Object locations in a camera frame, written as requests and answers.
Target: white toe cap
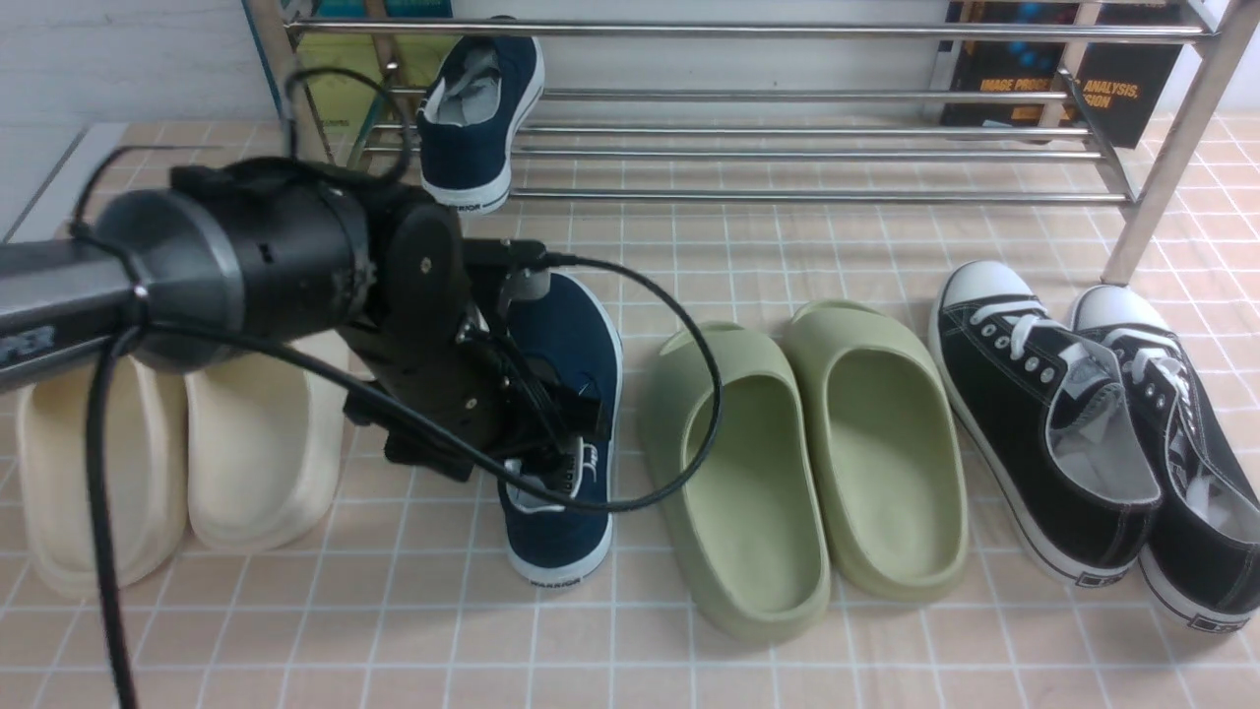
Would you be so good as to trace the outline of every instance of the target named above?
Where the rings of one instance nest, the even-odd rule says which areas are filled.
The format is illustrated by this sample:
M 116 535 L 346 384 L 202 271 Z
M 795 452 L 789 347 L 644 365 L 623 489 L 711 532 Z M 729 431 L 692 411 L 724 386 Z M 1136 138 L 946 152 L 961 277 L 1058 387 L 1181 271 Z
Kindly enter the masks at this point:
M 992 297 L 994 295 L 1027 295 L 1032 288 L 1018 273 L 997 261 L 973 261 L 960 266 L 945 286 L 941 306 Z
M 1140 324 L 1171 330 L 1163 316 L 1140 295 L 1118 285 L 1097 285 L 1077 301 L 1074 329 Z

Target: white wall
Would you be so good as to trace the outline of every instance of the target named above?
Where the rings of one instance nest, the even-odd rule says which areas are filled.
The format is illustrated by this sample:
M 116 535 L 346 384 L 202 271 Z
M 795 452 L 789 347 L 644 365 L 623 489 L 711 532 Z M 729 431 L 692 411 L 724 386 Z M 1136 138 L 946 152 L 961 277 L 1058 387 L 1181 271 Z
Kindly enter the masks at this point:
M 945 0 L 455 0 L 455 4 L 457 13 L 466 16 L 512 13 L 785 21 L 827 18 L 935 21 L 945 8 Z M 1222 4 L 1223 0 L 1208 0 L 1217 11 Z M 271 96 L 257 65 L 239 0 L 8 0 L 4 5 L 0 125 L 272 115 Z M 1169 83 L 1164 107 L 1174 106 L 1184 92 L 1197 59 L 1192 54 L 1186 52 Z M 549 40 L 547 55 L 553 86 L 912 88 L 927 81 L 932 43 Z M 1227 94 L 1227 105 L 1260 107 L 1257 78 L 1260 49 L 1249 53 Z
M 1227 3 L 1228 0 L 1206 0 L 1205 5 L 1220 18 L 1225 13 Z M 1198 53 L 1191 48 L 1182 49 L 1182 55 L 1177 60 L 1177 65 L 1173 67 L 1168 84 L 1164 86 L 1164 93 L 1159 98 L 1160 110 L 1176 111 L 1181 106 L 1198 64 Z M 1260 40 L 1254 35 L 1251 44 L 1247 45 L 1247 53 L 1242 57 L 1242 63 L 1234 74 L 1230 88 L 1225 92 L 1225 98 L 1221 99 L 1221 106 L 1225 108 L 1260 108 L 1260 82 L 1256 81 L 1257 78 L 1260 78 Z

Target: slide sandal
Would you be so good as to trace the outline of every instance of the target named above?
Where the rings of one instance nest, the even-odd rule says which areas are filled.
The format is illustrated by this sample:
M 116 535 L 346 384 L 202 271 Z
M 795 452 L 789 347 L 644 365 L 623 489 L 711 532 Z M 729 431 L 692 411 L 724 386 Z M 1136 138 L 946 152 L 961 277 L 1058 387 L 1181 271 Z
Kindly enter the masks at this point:
M 82 368 L 29 387 L 18 400 L 18 475 L 32 564 L 49 588 L 69 598 L 97 594 L 83 438 L 93 373 Z M 184 538 L 183 379 L 121 360 L 105 436 L 115 564 L 118 586 L 127 586 L 160 567 Z
M 796 380 L 767 335 L 733 322 L 701 327 L 726 385 L 724 416 L 699 472 L 662 502 L 665 524 L 704 617 L 740 640 L 784 641 L 816 622 L 832 593 Z M 639 407 L 656 487 L 699 448 L 711 398 L 699 348 L 689 332 L 674 335 L 649 366 Z
M 345 370 L 333 331 L 300 351 Z M 262 354 L 188 377 L 188 513 L 207 547 L 251 554 L 287 544 L 333 505 L 345 392 Z
M 840 573 L 896 601 L 939 599 L 966 559 L 954 418 L 924 343 L 856 302 L 801 307 L 784 335 Z

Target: black sneaker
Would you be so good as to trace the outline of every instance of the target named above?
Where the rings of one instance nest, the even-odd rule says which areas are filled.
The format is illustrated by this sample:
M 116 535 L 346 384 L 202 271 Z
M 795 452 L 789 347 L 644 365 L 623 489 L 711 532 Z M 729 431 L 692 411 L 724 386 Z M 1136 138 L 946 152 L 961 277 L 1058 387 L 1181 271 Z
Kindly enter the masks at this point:
M 1120 360 L 1134 428 L 1164 489 L 1139 558 L 1150 591 L 1192 628 L 1241 628 L 1260 607 L 1260 502 L 1186 349 L 1126 287 L 1086 290 L 1071 324 Z
M 1002 263 L 945 281 L 929 345 L 1034 562 L 1079 587 L 1120 581 L 1160 505 L 1111 350 L 1050 319 Z

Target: green slide sandal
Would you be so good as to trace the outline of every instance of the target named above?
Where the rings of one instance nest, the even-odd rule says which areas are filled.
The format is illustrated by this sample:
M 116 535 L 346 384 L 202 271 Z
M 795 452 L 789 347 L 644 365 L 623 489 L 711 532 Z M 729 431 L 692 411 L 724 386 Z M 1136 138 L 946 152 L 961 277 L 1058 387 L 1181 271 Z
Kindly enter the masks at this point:
M 722 428 L 696 477 L 662 504 L 665 524 L 704 617 L 740 640 L 788 640 L 822 617 L 832 591 L 796 380 L 767 335 L 733 322 L 701 329 L 726 385 Z M 711 397 L 694 339 L 674 335 L 639 407 L 658 487 L 703 443 Z
M 966 558 L 966 492 L 927 348 L 892 317 L 823 300 L 796 312 L 784 350 L 835 565 L 876 596 L 941 598 Z

